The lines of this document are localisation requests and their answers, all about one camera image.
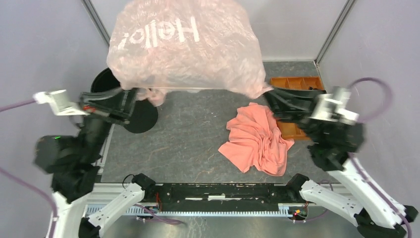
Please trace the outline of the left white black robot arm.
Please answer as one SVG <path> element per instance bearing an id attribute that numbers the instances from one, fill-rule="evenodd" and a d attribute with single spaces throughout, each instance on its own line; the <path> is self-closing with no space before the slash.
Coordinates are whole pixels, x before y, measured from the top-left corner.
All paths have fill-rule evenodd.
<path id="1" fill-rule="evenodd" d="M 38 92 L 38 104 L 50 105 L 56 116 L 81 116 L 76 136 L 46 135 L 36 143 L 34 163 L 52 176 L 52 211 L 49 238 L 100 238 L 129 208 L 156 195 L 156 183 L 144 174 L 135 175 L 126 188 L 98 212 L 84 217 L 93 191 L 101 150 L 112 125 L 129 123 L 137 90 L 119 87 L 99 93 L 82 93 L 70 101 L 66 90 Z"/>

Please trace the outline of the black plastic trash bin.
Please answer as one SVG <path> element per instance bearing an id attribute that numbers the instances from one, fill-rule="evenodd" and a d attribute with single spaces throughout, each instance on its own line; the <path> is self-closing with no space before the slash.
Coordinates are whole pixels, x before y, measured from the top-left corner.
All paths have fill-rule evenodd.
<path id="1" fill-rule="evenodd" d="M 109 68 L 104 69 L 94 79 L 91 85 L 92 93 L 105 92 L 120 86 Z M 124 128 L 134 134 L 144 133 L 152 129 L 158 121 L 158 109 L 147 99 L 136 101 L 130 123 Z"/>

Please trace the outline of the pink plastic trash bag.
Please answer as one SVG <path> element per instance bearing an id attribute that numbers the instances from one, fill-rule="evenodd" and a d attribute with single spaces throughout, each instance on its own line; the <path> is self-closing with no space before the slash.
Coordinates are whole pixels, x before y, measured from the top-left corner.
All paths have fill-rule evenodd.
<path id="1" fill-rule="evenodd" d="M 106 59 L 125 90 L 161 105 L 171 91 L 271 87 L 246 10 L 234 0 L 133 0 L 118 14 Z"/>

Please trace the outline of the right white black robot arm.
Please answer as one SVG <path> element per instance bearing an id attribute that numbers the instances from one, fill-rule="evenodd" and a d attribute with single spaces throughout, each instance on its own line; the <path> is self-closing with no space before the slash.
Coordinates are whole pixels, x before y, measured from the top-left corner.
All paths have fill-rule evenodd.
<path id="1" fill-rule="evenodd" d="M 350 91 L 273 88 L 264 93 L 270 110 L 282 122 L 294 123 L 312 140 L 308 146 L 313 163 L 339 181 L 346 197 L 324 189 L 297 174 L 288 182 L 286 196 L 315 203 L 353 224 L 365 238 L 411 238 L 410 224 L 418 210 L 389 196 L 362 167 L 356 153 L 362 146 L 364 124 L 346 109 Z"/>

